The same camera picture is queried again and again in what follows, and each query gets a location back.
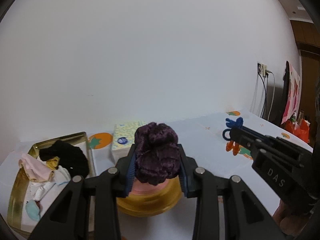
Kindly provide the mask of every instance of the tissue box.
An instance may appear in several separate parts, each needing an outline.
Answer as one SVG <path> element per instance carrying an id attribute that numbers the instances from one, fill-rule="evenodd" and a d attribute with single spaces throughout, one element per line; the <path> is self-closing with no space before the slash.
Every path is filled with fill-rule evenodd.
<path id="1" fill-rule="evenodd" d="M 115 125 L 111 147 L 111 153 L 115 160 L 115 164 L 120 158 L 128 155 L 131 145 L 134 143 L 134 134 L 136 130 L 145 124 L 145 122 L 137 121 Z"/>

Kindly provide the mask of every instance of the white table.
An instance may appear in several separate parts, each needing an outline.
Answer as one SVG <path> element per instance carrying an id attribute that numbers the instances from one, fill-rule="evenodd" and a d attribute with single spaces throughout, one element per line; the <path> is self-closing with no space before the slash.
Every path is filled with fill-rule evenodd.
<path id="1" fill-rule="evenodd" d="M 290 136 L 288 140 L 312 152 L 312 148 L 308 144 L 287 131 L 247 110 L 239 112 L 244 119 L 244 126 L 274 137 L 286 133 Z M 222 131 L 226 128 L 225 118 L 235 120 L 237 116 L 217 113 L 167 124 L 178 134 L 179 143 L 182 144 L 187 156 L 195 158 L 199 166 L 206 168 L 216 176 L 229 178 L 234 174 L 239 175 L 272 214 L 278 207 L 279 197 L 251 168 L 252 160 L 241 154 L 233 156 L 231 152 L 225 150 L 226 141 L 222 138 Z M 0 166 L 0 212 L 4 218 L 7 214 L 12 185 L 19 169 L 18 160 L 21 152 L 27 152 L 33 143 L 19 144 Z M 97 174 L 114 166 L 110 145 L 94 150 L 93 158 Z M 196 200 L 182 198 L 174 208 L 155 217 L 135 218 L 120 213 L 121 233 L 128 240 L 191 239 L 195 211 Z"/>

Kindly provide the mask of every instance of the blue pipe cleaner figure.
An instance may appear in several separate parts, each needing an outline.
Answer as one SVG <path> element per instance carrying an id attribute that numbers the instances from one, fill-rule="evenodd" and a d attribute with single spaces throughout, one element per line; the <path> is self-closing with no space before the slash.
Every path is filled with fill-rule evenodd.
<path id="1" fill-rule="evenodd" d="M 229 118 L 226 119 L 226 126 L 228 127 L 222 132 L 222 137 L 228 141 L 226 146 L 226 151 L 229 152 L 233 150 L 233 155 L 236 156 L 240 152 L 240 145 L 238 143 L 234 143 L 234 141 L 231 140 L 231 138 L 226 137 L 226 132 L 230 132 L 231 128 L 238 127 L 242 128 L 243 126 L 243 118 L 239 117 L 236 121 L 233 121 Z"/>
<path id="2" fill-rule="evenodd" d="M 231 131 L 231 128 L 233 127 L 237 127 L 237 128 L 242 128 L 243 126 L 243 118 L 242 117 L 239 117 L 237 118 L 236 121 L 233 121 L 229 118 L 226 118 L 226 126 L 229 128 L 229 129 L 225 129 L 223 132 L 222 132 L 222 137 L 226 140 L 226 141 L 231 141 L 231 138 L 227 138 L 226 137 L 226 132 L 230 132 Z"/>

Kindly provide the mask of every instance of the metal screw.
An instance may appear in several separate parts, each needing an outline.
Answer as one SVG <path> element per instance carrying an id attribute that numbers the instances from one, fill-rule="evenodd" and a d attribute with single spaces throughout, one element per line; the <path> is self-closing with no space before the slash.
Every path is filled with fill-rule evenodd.
<path id="1" fill-rule="evenodd" d="M 231 179 L 235 183 L 239 183 L 241 181 L 241 178 L 237 175 L 232 176 Z"/>
<path id="2" fill-rule="evenodd" d="M 110 174 L 116 174 L 118 172 L 118 169 L 116 167 L 111 167 L 110 169 L 108 169 L 108 172 Z"/>
<path id="3" fill-rule="evenodd" d="M 75 182 L 75 183 L 78 183 L 82 180 L 81 176 L 79 175 L 76 175 L 72 178 L 72 181 Z"/>
<path id="4" fill-rule="evenodd" d="M 196 173 L 198 173 L 198 174 L 204 174 L 204 172 L 205 172 L 205 169 L 204 169 L 204 168 L 202 168 L 202 167 L 197 167 L 197 168 L 196 168 Z"/>

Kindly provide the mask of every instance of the pink poster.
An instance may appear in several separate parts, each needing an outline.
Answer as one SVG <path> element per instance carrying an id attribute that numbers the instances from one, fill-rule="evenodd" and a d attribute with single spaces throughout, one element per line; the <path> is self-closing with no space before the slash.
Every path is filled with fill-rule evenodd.
<path id="1" fill-rule="evenodd" d="M 299 94 L 301 93 L 301 91 L 299 91 L 300 76 L 288 61 L 287 65 L 289 65 L 289 92 L 281 124 L 286 122 L 293 115 L 294 111 L 298 110 L 297 102 Z"/>

